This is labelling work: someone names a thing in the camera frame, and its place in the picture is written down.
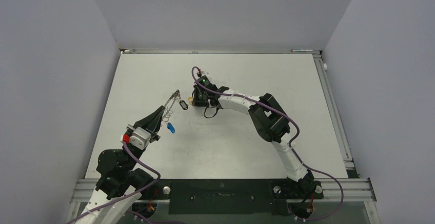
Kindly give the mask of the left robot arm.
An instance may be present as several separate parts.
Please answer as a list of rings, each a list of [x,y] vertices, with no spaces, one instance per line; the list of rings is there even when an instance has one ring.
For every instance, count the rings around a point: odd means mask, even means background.
[[[165,111],[160,106],[127,125],[120,139],[121,148],[100,153],[96,170],[101,176],[82,213],[70,223],[117,223],[136,200],[152,194],[153,184],[161,175],[141,162],[140,157],[150,143],[159,140]]]

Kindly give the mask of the key with blue tag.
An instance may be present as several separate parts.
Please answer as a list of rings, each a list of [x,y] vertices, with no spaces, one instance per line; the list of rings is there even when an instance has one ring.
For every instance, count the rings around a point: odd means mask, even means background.
[[[174,127],[174,125],[170,122],[167,123],[167,129],[172,133],[175,134],[176,133],[176,129]]]

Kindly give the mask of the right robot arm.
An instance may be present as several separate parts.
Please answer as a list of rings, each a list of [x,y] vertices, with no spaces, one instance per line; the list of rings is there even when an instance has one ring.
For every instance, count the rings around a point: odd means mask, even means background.
[[[316,189],[312,172],[282,140],[290,135],[291,122],[273,95],[249,96],[228,87],[218,88],[205,75],[197,79],[193,88],[193,106],[238,111],[251,118],[258,135],[272,144],[281,159],[294,196],[303,197]]]

